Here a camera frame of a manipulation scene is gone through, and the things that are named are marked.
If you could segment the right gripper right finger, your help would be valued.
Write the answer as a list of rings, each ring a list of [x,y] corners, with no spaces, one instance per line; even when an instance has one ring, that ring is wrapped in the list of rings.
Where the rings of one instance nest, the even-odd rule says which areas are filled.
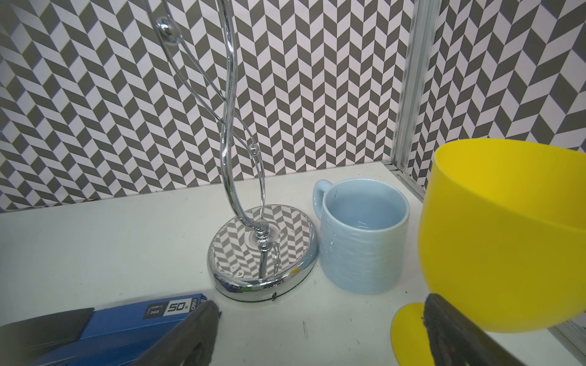
[[[424,303],[424,326],[436,365],[522,365],[439,294]]]

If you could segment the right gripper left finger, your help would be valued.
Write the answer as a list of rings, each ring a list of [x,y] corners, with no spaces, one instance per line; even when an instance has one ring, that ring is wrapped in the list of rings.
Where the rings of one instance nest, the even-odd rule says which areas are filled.
[[[218,305],[204,302],[132,365],[210,365],[220,318]]]

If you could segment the blue black stapler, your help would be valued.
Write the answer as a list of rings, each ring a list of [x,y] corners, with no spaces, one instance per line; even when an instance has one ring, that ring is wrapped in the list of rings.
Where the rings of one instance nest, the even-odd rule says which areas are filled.
[[[187,294],[9,323],[1,327],[1,363],[130,365],[206,301]]]

